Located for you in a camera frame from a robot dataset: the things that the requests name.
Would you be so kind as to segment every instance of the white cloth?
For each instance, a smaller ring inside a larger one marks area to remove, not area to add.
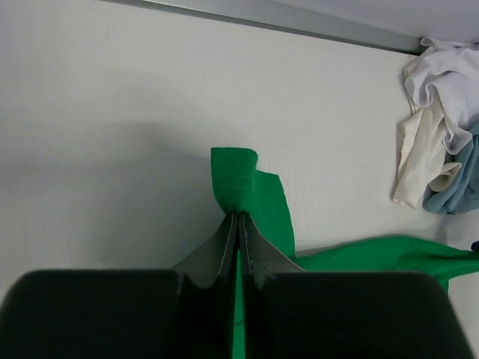
[[[404,68],[412,117],[404,136],[393,201],[416,207],[428,185],[444,191],[459,163],[445,163],[472,139],[464,130],[479,115],[479,51],[476,45],[425,37],[429,48]]]
[[[416,207],[427,185],[446,189],[460,169],[460,163],[444,163],[446,149],[442,144],[447,129],[444,112],[438,100],[430,107],[419,109],[400,125],[404,137],[397,187],[393,200]]]
[[[476,45],[430,37],[421,43],[430,48],[404,69],[411,109],[415,113],[440,98],[448,128],[444,145],[456,155],[472,139],[464,129],[479,115],[479,51]]]

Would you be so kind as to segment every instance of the pile of cloth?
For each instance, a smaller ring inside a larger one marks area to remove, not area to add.
[[[479,208],[479,48],[425,37],[427,50],[404,70],[412,116],[393,201],[430,212]]]

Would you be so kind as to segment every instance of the gray panel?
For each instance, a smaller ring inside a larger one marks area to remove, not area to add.
[[[264,0],[104,0],[183,13],[328,40],[405,52],[422,52],[419,39],[334,16]]]

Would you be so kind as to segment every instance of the cloth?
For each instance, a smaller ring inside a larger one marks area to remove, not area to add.
[[[455,155],[472,139],[464,129],[479,114],[478,47],[432,37],[425,37],[421,44],[428,50],[403,71],[409,104],[414,114],[440,98],[448,128],[444,145]]]
[[[412,117],[403,135],[393,201],[416,207],[427,188],[444,191],[461,165],[445,163],[472,139],[464,128],[479,114],[479,51],[476,45],[425,37],[429,48],[403,69]]]
[[[295,263],[309,271],[422,271],[447,289],[448,280],[479,271],[479,252],[461,251],[410,236],[366,239],[295,258],[293,225],[281,181],[256,169],[257,154],[238,148],[213,148],[213,191],[225,212],[246,211],[260,232]],[[245,357],[241,276],[237,278],[234,359]]]
[[[454,157],[462,167],[451,186],[424,202],[424,208],[430,212],[453,215],[479,208],[479,121],[469,131],[472,141]]]

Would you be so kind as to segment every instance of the green fabric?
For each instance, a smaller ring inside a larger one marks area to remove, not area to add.
[[[310,271],[421,271],[447,290],[448,281],[479,271],[479,252],[461,251],[411,236],[365,239],[294,257],[293,225],[281,181],[256,169],[257,154],[241,148],[213,148],[213,191],[225,213],[246,211],[282,253]],[[234,318],[234,359],[245,357],[242,285],[238,258]]]

